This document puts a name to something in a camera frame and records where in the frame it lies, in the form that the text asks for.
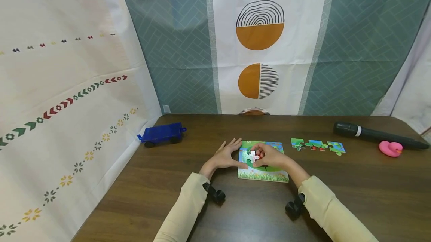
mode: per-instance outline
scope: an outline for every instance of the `toy truck wheel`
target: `toy truck wheel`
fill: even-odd
[[[180,139],[178,137],[171,137],[170,141],[171,143],[176,144],[179,143]]]
[[[146,148],[153,148],[153,147],[154,147],[154,143],[153,143],[153,142],[145,142],[145,143],[144,143],[144,146],[145,146]]]

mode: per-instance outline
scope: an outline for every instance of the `grass illustration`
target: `grass illustration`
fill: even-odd
[[[266,180],[266,181],[278,181],[278,182],[289,182],[289,178],[284,174],[269,175],[269,174],[256,174],[249,172],[240,172],[238,178],[247,180]]]

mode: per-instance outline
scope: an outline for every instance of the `blue toy truck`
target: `blue toy truck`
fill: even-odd
[[[170,125],[160,125],[145,129],[144,135],[137,135],[141,143],[145,143],[146,148],[152,148],[157,143],[163,141],[171,141],[175,144],[181,141],[182,133],[187,131],[187,128],[181,125],[181,122],[172,123]]]

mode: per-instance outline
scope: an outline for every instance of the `wall outlet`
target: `wall outlet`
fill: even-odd
[[[163,106],[163,111],[165,113],[170,113],[171,112],[171,108],[168,105],[162,105]]]

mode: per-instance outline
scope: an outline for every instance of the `pink rubber duck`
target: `pink rubber duck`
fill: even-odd
[[[382,141],[378,144],[378,148],[389,157],[399,157],[403,152],[403,146],[397,142]]]

